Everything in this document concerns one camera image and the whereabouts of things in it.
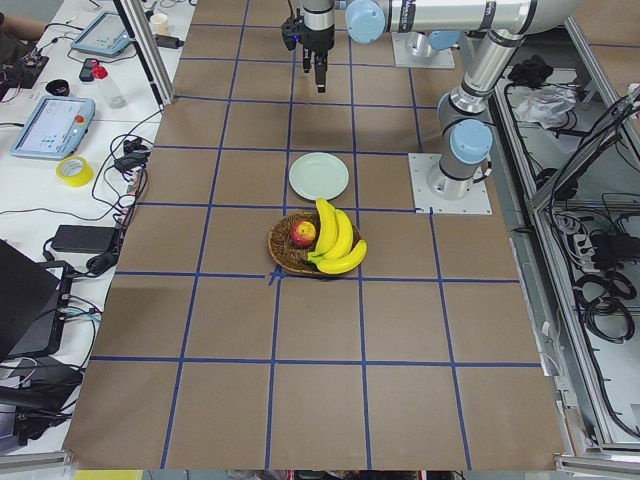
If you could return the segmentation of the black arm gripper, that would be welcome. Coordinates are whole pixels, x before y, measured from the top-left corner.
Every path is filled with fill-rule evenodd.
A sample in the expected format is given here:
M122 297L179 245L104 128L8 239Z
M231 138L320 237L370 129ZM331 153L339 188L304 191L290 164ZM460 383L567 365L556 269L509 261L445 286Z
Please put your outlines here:
M315 85L319 93L326 92L328 52L334 47L334 28L312 30L303 27L298 34L298 41L302 44L302 66L304 73L310 72L310 51L314 54Z

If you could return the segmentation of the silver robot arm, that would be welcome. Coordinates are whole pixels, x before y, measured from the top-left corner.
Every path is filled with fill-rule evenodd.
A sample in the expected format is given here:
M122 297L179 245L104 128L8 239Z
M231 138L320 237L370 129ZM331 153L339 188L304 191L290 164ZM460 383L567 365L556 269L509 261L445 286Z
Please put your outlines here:
M566 20L577 1L446 1L433 19L455 30L485 33L459 86L438 106L443 154L428 176L429 188L447 201L465 198L487 158L493 134L478 119L486 110L500 74L528 34L550 30Z
M334 47L335 10L345 11L348 34L361 44L387 32L506 29L526 31L536 11L534 1L302 1L281 26L290 51L302 48L306 73L317 91L326 91L329 51Z

